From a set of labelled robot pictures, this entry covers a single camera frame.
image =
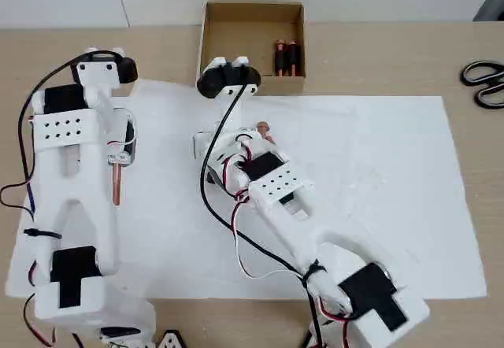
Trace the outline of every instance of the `red wire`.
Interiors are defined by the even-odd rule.
[[[245,143],[242,143],[242,147],[245,149],[246,151],[246,158],[248,161],[251,161],[252,160],[252,151],[250,151],[250,148],[249,146],[247,146]]]
[[[239,207],[241,205],[246,204],[247,202],[249,202],[249,199],[250,198],[247,196],[242,201],[237,202],[236,205],[235,205],[235,208],[233,209],[233,213],[231,213],[231,229],[232,229],[233,235],[235,236],[235,239],[237,239],[237,237],[235,235],[236,214],[238,212]]]
[[[224,190],[226,191],[227,194],[232,196],[234,199],[238,199],[239,196],[241,196],[243,193],[245,193],[247,191],[247,189],[242,189],[242,190],[236,192],[236,194],[233,194],[230,191],[228,191],[228,186],[227,186],[227,184],[228,184],[228,164],[229,164],[229,161],[231,160],[231,158],[234,157],[235,155],[238,155],[238,154],[233,154],[233,155],[226,157],[224,159],[224,162],[223,162],[224,166],[222,167],[222,185],[224,186]]]
[[[337,315],[331,314],[329,311],[327,311],[324,307],[324,302],[322,301],[322,298],[318,298],[319,300],[319,305],[321,307],[321,312],[324,314],[325,317],[331,319],[331,320],[336,320],[338,322],[347,322],[348,320],[342,317],[338,317]]]
[[[52,348],[56,344],[56,328],[53,328],[53,331],[51,333],[51,341],[48,341],[46,338],[44,338],[42,336],[42,334],[40,332],[38,332],[32,326],[32,324],[28,320],[28,316],[26,315],[27,314],[27,310],[28,310],[28,305],[30,304],[30,301],[34,297],[35,297],[35,293],[32,294],[30,297],[28,297],[28,299],[24,303],[24,306],[23,306],[23,320],[24,320],[24,323],[26,324],[26,327],[28,328],[28,330],[30,330],[30,332],[36,337],[37,340],[39,340],[40,343],[42,343],[44,346],[46,346],[48,348]]]
[[[349,348],[348,346],[348,320],[343,323],[343,348]]]
[[[34,260],[33,263],[31,264],[30,269],[28,270],[28,282],[33,287],[35,286],[35,283],[33,282],[33,272],[35,271],[35,268],[37,268],[37,262]]]

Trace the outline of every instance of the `robotic arm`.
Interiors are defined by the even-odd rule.
[[[230,72],[235,76],[223,76]],[[202,74],[198,89],[208,98],[226,98],[243,87],[248,96],[252,93],[247,90],[257,90],[260,80],[257,76],[240,77],[243,73],[257,74],[243,57],[233,63],[216,58]],[[218,135],[208,156],[207,181],[236,201],[254,206],[294,258],[294,267],[305,274],[303,280],[318,300],[322,318],[351,321],[351,340],[357,346],[376,348],[389,346],[426,319],[427,305],[404,283],[395,259],[372,239],[343,234],[331,221],[317,219],[310,202],[312,182],[271,138],[263,139],[254,128],[237,128],[238,123],[234,118],[232,126]],[[198,156],[208,155],[212,135],[195,136]],[[319,257],[323,243],[357,254],[365,266],[335,282],[334,273]],[[323,323],[321,329],[328,346],[340,346],[337,324]]]
[[[74,84],[37,91],[31,100],[38,199],[28,234],[34,236],[35,261],[44,278],[35,288],[35,315],[105,343],[151,348],[154,307],[109,281],[119,259],[118,202],[107,167],[113,165],[117,175],[117,167],[130,165],[136,140],[132,116],[114,110],[110,96],[112,89],[136,80],[136,65],[122,50],[104,54],[90,48],[71,69]],[[63,250],[57,237],[79,203],[94,225],[95,246]]]

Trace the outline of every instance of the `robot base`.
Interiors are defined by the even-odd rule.
[[[166,330],[157,348],[186,348],[178,330]]]

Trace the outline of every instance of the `copper cylinder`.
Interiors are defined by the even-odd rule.
[[[276,75],[284,76],[284,69],[282,68],[282,64],[284,62],[284,50],[285,50],[285,42],[282,39],[279,39],[275,42],[275,66],[276,66]]]
[[[290,62],[291,62],[291,76],[296,76],[295,62],[297,61],[297,58],[296,58],[296,42],[294,40],[289,42],[287,50],[288,51],[292,50],[292,52],[289,53],[289,58],[290,58]]]
[[[266,121],[259,121],[257,125],[257,130],[263,139],[270,141],[273,145],[275,145],[275,141],[272,136],[268,133],[269,125]]]
[[[122,167],[115,163],[112,166],[112,202],[115,206],[120,204],[120,182],[122,180]]]

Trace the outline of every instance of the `white wire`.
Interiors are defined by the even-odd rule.
[[[291,271],[289,269],[275,269],[274,271],[271,271],[269,273],[266,273],[264,275],[260,275],[260,276],[254,276],[254,275],[251,275],[245,268],[245,265],[243,264],[243,261],[242,261],[242,258],[240,257],[239,255],[239,236],[238,236],[238,228],[237,228],[237,223],[236,223],[236,220],[237,220],[237,217],[238,216],[238,210],[236,210],[235,212],[235,215],[234,215],[234,220],[232,220],[232,231],[233,231],[233,236],[235,237],[235,252],[236,252],[236,259],[238,260],[238,264],[239,264],[239,267],[241,269],[241,271],[243,272],[243,274],[245,276],[247,276],[249,279],[252,279],[252,280],[263,280],[265,279],[266,277],[270,277],[271,275],[274,275],[276,273],[281,273],[281,272],[288,272],[292,275],[295,275],[296,277],[298,277],[299,279],[302,280],[302,276],[299,274],[299,273],[296,273],[294,271]]]
[[[131,143],[133,143],[134,141],[136,141],[136,139],[138,138],[138,129],[137,129],[137,126],[136,126],[136,117],[135,117],[135,114],[133,114],[133,112],[128,109],[128,108],[124,108],[124,107],[117,107],[117,108],[114,108],[113,110],[123,110],[125,111],[127,114],[128,114],[128,119],[132,120],[133,122],[133,138],[127,142],[121,142],[121,141],[110,141],[107,143],[107,145],[129,145]]]

